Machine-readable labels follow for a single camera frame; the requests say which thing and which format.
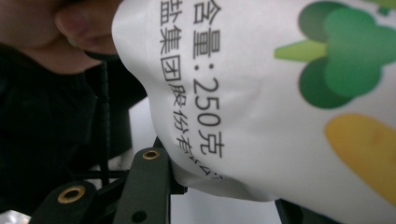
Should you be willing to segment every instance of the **metal grommet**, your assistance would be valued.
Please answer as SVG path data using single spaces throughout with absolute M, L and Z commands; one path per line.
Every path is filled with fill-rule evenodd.
M 143 154 L 145 160 L 151 161 L 160 157 L 160 152 L 157 150 L 150 150 Z
M 58 196 L 58 203 L 73 203 L 78 201 L 82 196 L 85 194 L 84 186 L 72 186 L 68 189 L 65 189 L 59 196 Z

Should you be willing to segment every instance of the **hand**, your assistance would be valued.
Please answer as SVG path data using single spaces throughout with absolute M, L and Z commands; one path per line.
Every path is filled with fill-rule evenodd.
M 0 42 L 52 72 L 80 73 L 100 63 L 83 50 L 116 53 L 111 22 L 120 2 L 0 0 Z

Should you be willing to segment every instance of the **black clothing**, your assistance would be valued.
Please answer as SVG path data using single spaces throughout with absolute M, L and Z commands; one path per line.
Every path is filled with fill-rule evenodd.
M 84 74 L 59 76 L 0 47 L 0 213 L 30 215 L 71 180 L 68 162 L 89 143 L 95 101 Z

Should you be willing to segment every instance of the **food package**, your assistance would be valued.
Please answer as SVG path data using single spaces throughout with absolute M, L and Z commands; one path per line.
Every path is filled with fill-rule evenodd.
M 396 3 L 126 0 L 113 38 L 176 180 L 396 220 Z

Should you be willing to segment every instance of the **finger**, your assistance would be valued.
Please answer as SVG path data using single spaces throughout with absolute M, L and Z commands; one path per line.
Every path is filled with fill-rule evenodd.
M 62 8 L 55 23 L 68 38 L 92 39 L 111 34 L 111 22 L 121 0 L 87 0 Z
M 95 38 L 69 39 L 73 46 L 101 54 L 117 54 L 111 35 L 97 36 Z

